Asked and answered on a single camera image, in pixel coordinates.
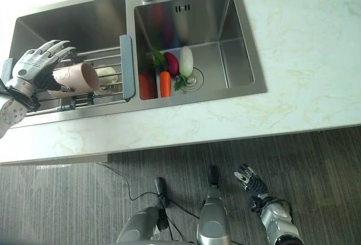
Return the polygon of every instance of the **radish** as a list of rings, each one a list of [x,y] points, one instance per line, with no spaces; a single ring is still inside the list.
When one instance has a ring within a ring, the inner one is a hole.
[[[176,56],[174,56],[172,53],[166,52],[164,53],[164,58],[168,65],[168,72],[175,76],[178,74],[179,71],[179,63]]]
[[[189,77],[193,71],[193,54],[188,46],[183,46],[180,50],[179,73],[184,77]]]

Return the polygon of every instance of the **sink basin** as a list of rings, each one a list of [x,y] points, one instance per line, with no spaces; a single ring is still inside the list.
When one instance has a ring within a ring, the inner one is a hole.
[[[10,57],[19,59],[28,49],[35,49],[45,42],[69,40],[75,46],[79,62],[95,59],[90,62],[94,67],[111,65],[120,73],[119,35],[126,33],[125,0],[96,0],[79,3],[52,10],[23,16],[15,23]],[[118,56],[118,59],[102,59],[107,55]],[[62,62],[57,68],[72,65],[72,61]],[[92,104],[104,104],[121,101],[121,85],[117,85],[119,95],[95,98]],[[41,101],[39,113],[57,111],[59,106],[71,104],[70,98],[55,99],[48,92],[40,92],[37,97]],[[77,97],[75,104],[87,105],[87,95]]]
[[[41,108],[17,126],[266,92],[243,0],[57,3],[17,19],[10,57],[19,58],[52,39],[70,40],[78,51],[57,68],[87,61],[95,69],[114,68],[118,81],[110,89],[109,84],[101,85],[100,93],[66,99],[39,92]],[[196,88],[175,91],[172,78],[171,96],[162,98],[151,49],[179,59],[183,46],[192,51]]]
[[[182,46],[192,50],[201,87],[173,89],[172,96],[190,92],[202,95],[254,82],[234,0],[174,0],[140,6],[134,13],[138,73],[149,77],[154,84],[150,88],[157,90],[149,97],[149,91],[141,86],[142,99],[160,97],[158,75],[144,58],[151,54],[151,48],[173,53],[178,59]]]

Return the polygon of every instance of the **robotic arm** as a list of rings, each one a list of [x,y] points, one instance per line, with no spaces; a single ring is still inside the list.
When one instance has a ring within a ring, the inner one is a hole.
[[[57,83],[52,75],[54,67],[75,50],[66,47],[67,44],[69,41],[52,40],[38,49],[28,50],[15,64],[12,79],[6,84],[0,79],[0,138],[29,110],[39,109],[35,91],[73,91]]]
[[[240,166],[234,174],[250,195],[248,201],[250,210],[261,213],[268,243],[270,245],[303,245],[297,227],[292,224],[289,206],[283,205],[285,200],[270,197],[264,181],[247,164]]]

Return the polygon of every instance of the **floor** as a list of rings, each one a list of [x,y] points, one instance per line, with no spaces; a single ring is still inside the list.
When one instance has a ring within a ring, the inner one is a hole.
[[[247,195],[233,176],[243,162],[259,173],[272,195],[291,202],[305,244],[361,244],[361,126],[109,156],[109,165],[128,177],[132,197],[154,191],[153,179],[163,176],[170,197],[197,215],[208,165],[218,165],[232,239],[267,244],[260,219],[247,210]],[[125,180],[94,163],[0,167],[0,238],[106,245],[153,197],[130,201]],[[195,241],[193,217],[174,205],[168,216],[188,241]],[[169,232],[154,238],[168,240]]]

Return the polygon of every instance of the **drain strainer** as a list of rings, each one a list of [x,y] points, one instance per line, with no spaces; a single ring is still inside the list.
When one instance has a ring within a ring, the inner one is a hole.
[[[191,75],[187,77],[187,85],[182,86],[180,89],[188,93],[199,90],[203,85],[203,80],[202,72],[194,67]]]

